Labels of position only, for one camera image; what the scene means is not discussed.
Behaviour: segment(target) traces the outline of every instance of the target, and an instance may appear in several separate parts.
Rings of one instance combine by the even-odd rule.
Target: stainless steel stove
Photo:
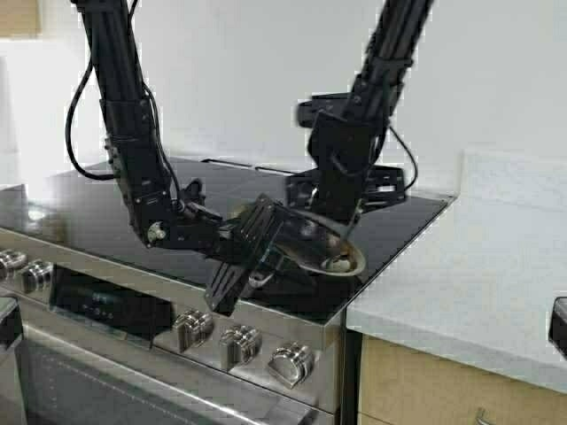
[[[205,180],[206,205],[223,216],[260,193],[284,198],[281,175],[173,164],[181,181]],[[127,409],[116,399],[137,394],[136,419],[111,423],[352,423],[360,338],[346,332],[346,306],[450,201],[410,197],[365,215],[352,236],[363,275],[278,278],[227,318],[203,299],[216,262],[143,247],[113,182],[69,173],[0,192],[0,274],[24,321],[29,415],[108,422]],[[36,379],[46,365],[60,374],[51,383]]]

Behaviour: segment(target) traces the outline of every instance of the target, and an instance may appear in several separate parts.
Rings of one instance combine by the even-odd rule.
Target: oven handle
[[[311,409],[298,409],[291,406],[285,400],[278,400],[268,411],[265,418],[251,418],[245,413],[228,406],[223,406],[210,399],[199,397],[186,390],[176,388],[166,382],[159,381],[151,376],[140,373],[130,367],[116,363],[110,359],[101,357],[93,352],[83,350],[81,347],[70,344],[65,340],[50,335],[29,324],[24,324],[25,339],[30,339],[38,344],[46,345],[50,349],[73,359],[94,367],[115,378],[119,378],[126,384],[148,393],[172,401],[177,405],[187,408],[215,424],[219,425],[304,425],[327,423],[319,422],[316,412]]]

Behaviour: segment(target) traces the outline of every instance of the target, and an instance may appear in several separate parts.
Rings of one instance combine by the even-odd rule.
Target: control panel
[[[317,352],[301,342],[262,335],[224,316],[31,259],[24,252],[0,250],[0,283],[82,326],[146,342],[147,348],[153,344],[277,390],[301,388],[318,359]]]

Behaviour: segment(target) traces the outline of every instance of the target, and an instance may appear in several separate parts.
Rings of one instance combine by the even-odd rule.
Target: cabinet handle
[[[478,409],[477,413],[477,425],[493,425],[491,422],[485,421],[485,409]]]

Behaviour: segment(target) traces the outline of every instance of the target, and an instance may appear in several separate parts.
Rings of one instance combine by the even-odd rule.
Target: digital display
[[[50,305],[91,321],[152,340],[171,328],[171,303],[56,266]]]

